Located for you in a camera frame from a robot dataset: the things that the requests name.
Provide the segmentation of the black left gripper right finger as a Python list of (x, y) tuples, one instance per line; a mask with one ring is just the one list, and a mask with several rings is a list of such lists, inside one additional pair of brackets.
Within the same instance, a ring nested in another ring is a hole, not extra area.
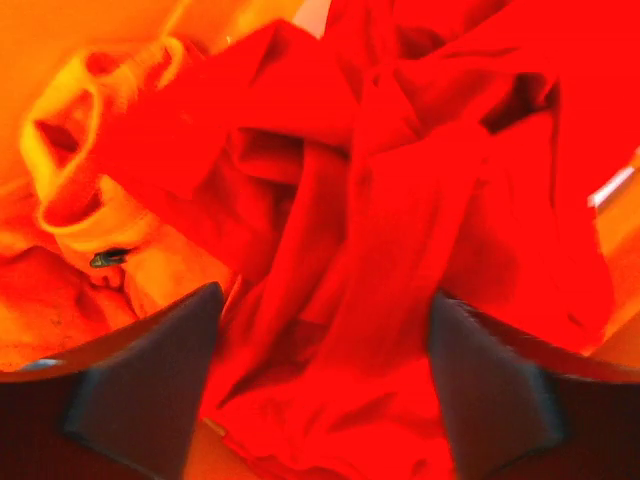
[(438, 293), (428, 353), (458, 476), (488, 479), (565, 438), (542, 370), (504, 346), (464, 306)]

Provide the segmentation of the red t-shirt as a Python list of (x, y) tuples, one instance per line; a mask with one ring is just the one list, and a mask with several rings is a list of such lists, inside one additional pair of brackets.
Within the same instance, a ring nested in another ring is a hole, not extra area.
[(109, 120), (92, 160), (241, 279), (202, 407), (266, 479), (449, 479), (437, 290), (575, 352), (589, 195), (639, 143), (635, 1), (336, 1)]

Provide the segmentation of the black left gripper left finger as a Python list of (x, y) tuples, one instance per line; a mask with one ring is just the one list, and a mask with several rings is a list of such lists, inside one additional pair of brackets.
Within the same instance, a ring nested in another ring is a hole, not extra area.
[(220, 285), (204, 285), (161, 313), (150, 332), (88, 369), (65, 433), (149, 479), (181, 478), (222, 306)]

